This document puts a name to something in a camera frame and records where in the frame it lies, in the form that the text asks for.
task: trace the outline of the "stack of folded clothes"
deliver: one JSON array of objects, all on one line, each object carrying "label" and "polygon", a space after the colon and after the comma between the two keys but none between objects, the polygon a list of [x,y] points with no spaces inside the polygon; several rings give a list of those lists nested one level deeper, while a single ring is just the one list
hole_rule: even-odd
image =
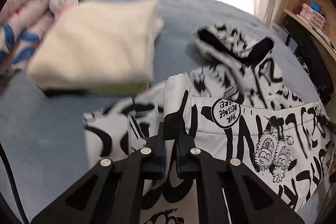
[{"label": "stack of folded clothes", "polygon": [[135,94],[153,77],[154,40],[163,27],[157,1],[87,1],[65,12],[27,69],[49,95]]}]

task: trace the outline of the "plush toy face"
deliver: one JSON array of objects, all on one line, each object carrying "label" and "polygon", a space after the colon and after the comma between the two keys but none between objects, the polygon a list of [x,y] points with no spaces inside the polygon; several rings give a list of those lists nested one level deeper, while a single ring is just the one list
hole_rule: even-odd
[{"label": "plush toy face", "polygon": [[53,13],[61,12],[69,6],[78,5],[78,0],[50,0],[50,10]]}]

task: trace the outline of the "blue object on shelf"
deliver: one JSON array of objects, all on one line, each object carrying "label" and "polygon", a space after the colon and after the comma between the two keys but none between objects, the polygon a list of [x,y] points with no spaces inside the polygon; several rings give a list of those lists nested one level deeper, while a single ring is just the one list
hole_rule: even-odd
[{"label": "blue object on shelf", "polygon": [[311,2],[310,7],[312,7],[318,13],[321,11],[321,6],[319,4],[317,4],[315,1]]}]

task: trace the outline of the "circular logo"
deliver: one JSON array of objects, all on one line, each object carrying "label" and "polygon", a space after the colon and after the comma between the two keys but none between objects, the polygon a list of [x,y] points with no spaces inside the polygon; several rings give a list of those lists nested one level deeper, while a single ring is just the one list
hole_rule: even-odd
[{"label": "circular logo", "polygon": [[239,119],[241,114],[240,105],[224,99],[217,100],[212,108],[212,119],[221,128],[232,127]]}]

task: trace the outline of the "silver screw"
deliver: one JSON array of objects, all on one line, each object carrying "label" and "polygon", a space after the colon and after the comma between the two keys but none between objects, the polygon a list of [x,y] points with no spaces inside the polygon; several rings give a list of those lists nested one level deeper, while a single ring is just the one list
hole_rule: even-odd
[{"label": "silver screw", "polygon": [[112,161],[110,159],[102,159],[100,161],[100,165],[104,166],[104,167],[109,166],[111,163],[112,163]]},{"label": "silver screw", "polygon": [[240,165],[240,159],[232,158],[232,159],[230,159],[230,163],[234,166],[238,166],[238,165]]},{"label": "silver screw", "polygon": [[148,155],[152,152],[152,150],[149,147],[144,147],[141,149],[141,154]]},{"label": "silver screw", "polygon": [[201,150],[197,147],[194,147],[192,149],[190,149],[190,153],[193,154],[193,155],[198,155],[201,153]]}]

